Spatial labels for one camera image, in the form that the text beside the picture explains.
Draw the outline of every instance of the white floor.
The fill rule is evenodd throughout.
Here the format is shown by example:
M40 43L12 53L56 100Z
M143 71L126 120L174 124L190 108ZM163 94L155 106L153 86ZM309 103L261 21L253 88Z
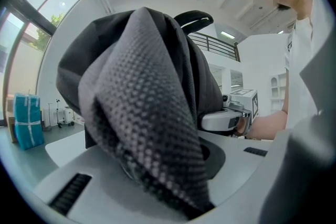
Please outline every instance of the white floor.
M46 145L83 130L84 127L79 124L65 126L61 129L54 126L51 132L44 133L45 143L43 145L24 151L18 144L11 142L8 128L0 127L0 158L2 164L15 184L33 190L43 178L58 168L58 165L47 153ZM77 145L67 145L69 152L71 152L71 147L77 148Z

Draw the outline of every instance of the person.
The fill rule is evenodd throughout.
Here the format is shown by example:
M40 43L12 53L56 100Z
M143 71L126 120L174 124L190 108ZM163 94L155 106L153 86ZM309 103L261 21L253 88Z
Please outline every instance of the person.
M300 71L322 47L334 24L333 10L327 0L272 1L279 10L292 8L297 14L293 31L284 46L287 74L285 100L281 111L255 118L248 138L272 140L279 131L293 128L300 120L317 113ZM245 122L239 121L238 133L244 129Z

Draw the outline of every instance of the metal railing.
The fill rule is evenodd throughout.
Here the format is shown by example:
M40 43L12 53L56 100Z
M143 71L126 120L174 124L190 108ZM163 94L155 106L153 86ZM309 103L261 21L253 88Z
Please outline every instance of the metal railing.
M239 52L236 45L231 45L220 39L198 32L190 33L189 37L201 50L207 50L240 62Z

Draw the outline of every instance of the person's hand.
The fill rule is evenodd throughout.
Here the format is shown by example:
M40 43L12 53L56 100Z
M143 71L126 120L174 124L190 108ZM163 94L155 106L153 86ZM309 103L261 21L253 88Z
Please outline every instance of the person's hand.
M246 117L241 117L237 123L237 126L235 128L235 135L241 136L245 130L245 125L247 123Z

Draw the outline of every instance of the gray mesh fabric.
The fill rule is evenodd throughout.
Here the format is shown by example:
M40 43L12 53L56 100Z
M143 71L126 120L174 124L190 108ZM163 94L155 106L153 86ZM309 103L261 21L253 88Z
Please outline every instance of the gray mesh fabric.
M191 218L212 208L195 119L146 8L86 70L78 95L92 138L145 190Z

